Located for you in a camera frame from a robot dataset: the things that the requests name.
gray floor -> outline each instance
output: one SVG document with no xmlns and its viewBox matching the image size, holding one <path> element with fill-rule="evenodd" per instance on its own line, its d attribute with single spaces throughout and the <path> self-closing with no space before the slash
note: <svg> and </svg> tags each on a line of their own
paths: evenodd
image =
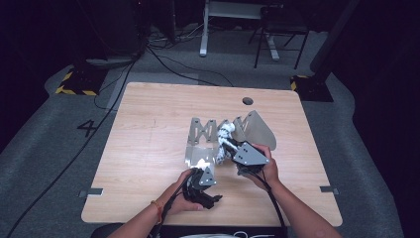
<svg viewBox="0 0 420 238">
<path fill-rule="evenodd" d="M 283 52 L 279 62 L 272 61 L 268 52 L 262 52 L 260 64 L 254 69 L 257 41 L 248 45 L 250 35 L 251 32 L 238 31 L 211 34 L 206 58 L 198 55 L 199 39 L 155 52 L 190 67 L 223 73 L 237 87 L 289 90 L 292 75 L 313 74 L 309 63 L 327 37 L 326 33 L 310 34 L 298 70 L 293 69 L 296 53 Z M 284 41 L 276 39 L 279 45 Z M 193 73 L 201 80 L 229 86 L 219 74 L 162 60 L 179 73 Z M 77 126 L 88 120 L 97 126 L 106 114 L 106 110 L 95 106 L 93 96 L 54 94 L 68 69 L 47 80 L 50 98 L 0 155 L 0 237 L 7 235 L 22 212 L 85 143 L 85 131 L 77 130 Z M 104 85 L 118 78 L 121 71 L 111 70 Z M 138 81 L 148 81 L 147 73 L 169 73 L 150 53 L 142 56 L 132 72 Z M 302 105 L 330 183 L 340 192 L 336 198 L 344 222 L 338 230 L 345 237 L 403 237 L 392 195 L 352 123 L 354 98 L 333 74 L 327 84 L 333 103 L 302 102 Z M 106 107 L 114 89 L 114 85 L 105 89 L 96 98 L 97 104 Z M 114 118 L 115 113 L 111 113 L 77 160 L 27 213 L 12 237 L 90 236 L 98 224 L 86 224 L 80 219 L 84 200 L 77 194 L 92 183 Z"/>
</svg>

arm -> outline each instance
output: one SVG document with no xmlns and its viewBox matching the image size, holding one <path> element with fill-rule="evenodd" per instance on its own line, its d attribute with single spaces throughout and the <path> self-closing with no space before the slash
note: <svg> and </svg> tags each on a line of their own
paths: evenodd
<svg viewBox="0 0 420 238">
<path fill-rule="evenodd" d="M 182 184 L 185 178 L 191 173 L 191 170 L 183 172 L 178 178 L 177 182 L 169 186 L 163 194 L 157 199 L 157 204 L 163 207 L 176 189 Z M 198 203 L 186 201 L 182 195 L 176 197 L 170 211 L 167 215 L 172 215 L 186 210 L 202 210 L 203 206 Z M 127 223 L 112 233 L 109 238 L 146 238 L 150 234 L 152 228 L 158 223 L 159 212 L 155 204 L 148 205 L 145 209 L 139 212 L 135 217 L 130 219 Z"/>
<path fill-rule="evenodd" d="M 269 163 L 263 167 L 265 180 L 271 186 L 275 200 L 281 206 L 293 230 L 298 237 L 342 237 L 337 230 L 322 216 L 312 210 L 308 205 L 295 196 L 285 187 L 278 178 L 278 169 L 275 159 L 271 157 L 269 147 L 253 145 L 264 151 Z M 257 186 L 265 189 L 256 178 L 249 177 Z"/>
</svg>

bracelet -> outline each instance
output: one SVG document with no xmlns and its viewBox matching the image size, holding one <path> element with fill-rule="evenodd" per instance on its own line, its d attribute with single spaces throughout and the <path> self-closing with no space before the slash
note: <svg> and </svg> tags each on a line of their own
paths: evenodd
<svg viewBox="0 0 420 238">
<path fill-rule="evenodd" d="M 151 204 L 154 204 L 157 207 L 157 216 L 158 216 L 158 221 L 157 221 L 157 225 L 161 223 L 161 213 L 162 213 L 162 206 L 155 200 L 151 201 Z"/>
</svg>

chair leg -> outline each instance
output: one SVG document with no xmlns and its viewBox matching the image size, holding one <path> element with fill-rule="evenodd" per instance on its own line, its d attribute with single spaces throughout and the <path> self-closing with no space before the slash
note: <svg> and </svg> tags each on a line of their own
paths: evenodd
<svg viewBox="0 0 420 238">
<path fill-rule="evenodd" d="M 289 40 L 287 40 L 287 42 L 283 45 L 284 47 L 287 47 L 287 45 L 291 42 L 291 40 L 293 40 L 293 38 L 296 36 L 296 34 L 293 34 L 293 36 L 291 36 L 289 38 Z"/>
<path fill-rule="evenodd" d="M 248 44 L 251 43 L 251 41 L 253 40 L 254 36 L 256 35 L 256 32 L 259 28 L 256 28 L 256 30 L 253 32 L 253 35 L 250 37 L 250 40 L 248 41 Z"/>
<path fill-rule="evenodd" d="M 264 35 L 264 31 L 262 28 L 262 33 L 260 34 L 259 49 L 257 50 L 256 63 L 254 64 L 254 68 L 257 68 L 257 63 L 259 62 L 259 56 L 260 56 L 260 51 L 261 51 L 262 42 L 263 42 L 263 35 Z"/>
<path fill-rule="evenodd" d="M 302 47 L 300 48 L 299 56 L 297 57 L 297 61 L 296 61 L 296 64 L 294 65 L 294 69 L 297 69 L 297 65 L 299 64 L 300 57 L 302 56 L 303 48 L 305 47 L 306 39 L 308 39 L 308 35 L 309 35 L 309 32 L 306 33 L 305 38 L 303 39 Z"/>
</svg>

person's left hand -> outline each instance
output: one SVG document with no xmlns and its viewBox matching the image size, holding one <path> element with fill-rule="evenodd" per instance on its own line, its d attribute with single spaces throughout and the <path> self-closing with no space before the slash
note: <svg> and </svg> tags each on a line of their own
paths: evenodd
<svg viewBox="0 0 420 238">
<path fill-rule="evenodd" d="M 159 204 L 162 204 L 163 206 L 169 201 L 170 197 L 173 195 L 173 193 L 181 186 L 182 182 L 191 174 L 191 170 L 187 170 L 182 172 L 182 174 L 179 176 L 178 180 L 171 184 L 157 199 L 157 202 Z M 199 203 L 192 203 L 190 201 L 185 200 L 184 196 L 182 194 L 178 195 L 175 199 L 175 201 L 172 204 L 171 209 L 167 213 L 167 215 L 173 215 L 177 214 L 181 211 L 196 211 L 196 210 L 202 210 L 203 205 Z"/>
</svg>

